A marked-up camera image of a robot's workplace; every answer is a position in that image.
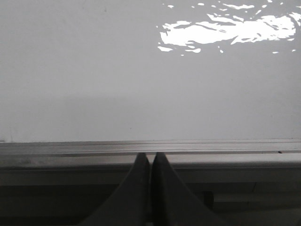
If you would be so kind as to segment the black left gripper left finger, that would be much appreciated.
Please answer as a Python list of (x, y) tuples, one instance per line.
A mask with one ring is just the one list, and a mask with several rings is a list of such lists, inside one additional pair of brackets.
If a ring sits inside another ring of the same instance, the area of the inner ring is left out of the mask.
[(146, 223), (150, 163), (139, 153), (113, 194), (81, 226), (143, 226)]

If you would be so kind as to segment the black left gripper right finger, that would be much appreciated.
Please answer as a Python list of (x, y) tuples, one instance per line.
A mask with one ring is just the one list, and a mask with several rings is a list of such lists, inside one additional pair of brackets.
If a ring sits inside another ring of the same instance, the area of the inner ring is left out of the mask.
[(228, 226), (179, 178), (164, 153), (152, 164), (150, 198), (155, 226)]

